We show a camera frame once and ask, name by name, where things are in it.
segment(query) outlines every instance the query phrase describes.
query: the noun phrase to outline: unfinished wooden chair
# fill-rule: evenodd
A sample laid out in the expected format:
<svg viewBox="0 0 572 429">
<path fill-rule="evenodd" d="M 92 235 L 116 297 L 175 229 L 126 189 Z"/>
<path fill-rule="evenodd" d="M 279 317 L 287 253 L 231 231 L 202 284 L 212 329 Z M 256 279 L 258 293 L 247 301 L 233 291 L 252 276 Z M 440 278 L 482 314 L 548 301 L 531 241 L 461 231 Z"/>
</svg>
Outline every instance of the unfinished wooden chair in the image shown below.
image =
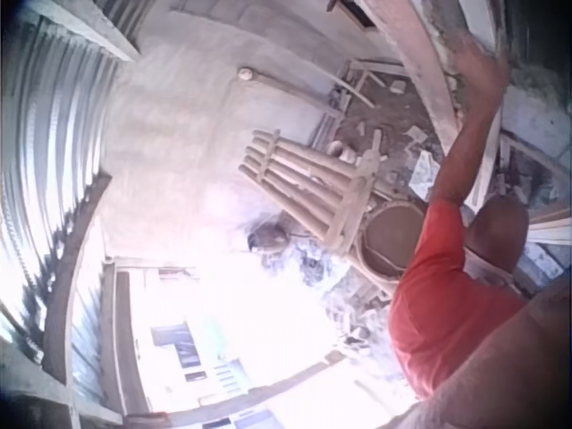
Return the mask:
<svg viewBox="0 0 572 429">
<path fill-rule="evenodd" d="M 382 131 L 374 132 L 372 148 L 357 166 L 285 139 L 278 130 L 274 134 L 254 130 L 253 135 L 240 172 L 326 248 L 346 257 L 370 281 L 392 295 L 398 278 L 372 270 L 358 245 L 364 214 L 368 207 L 375 206 L 373 194 L 382 197 L 381 201 L 410 204 L 405 189 L 377 178 Z M 381 204 L 375 212 L 383 207 Z"/>
</svg>

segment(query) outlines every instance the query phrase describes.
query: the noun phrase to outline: red shirt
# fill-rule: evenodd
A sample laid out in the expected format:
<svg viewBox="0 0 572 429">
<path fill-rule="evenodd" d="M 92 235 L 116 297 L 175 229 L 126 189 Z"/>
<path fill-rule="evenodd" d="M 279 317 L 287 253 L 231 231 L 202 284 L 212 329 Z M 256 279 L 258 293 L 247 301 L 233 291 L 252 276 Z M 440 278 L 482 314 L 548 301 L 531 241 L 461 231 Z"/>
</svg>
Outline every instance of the red shirt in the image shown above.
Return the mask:
<svg viewBox="0 0 572 429">
<path fill-rule="evenodd" d="M 431 396 L 487 335 L 525 305 L 514 292 L 463 272 L 463 232 L 457 206 L 432 202 L 391 304 L 391 343 L 421 399 Z"/>
</svg>

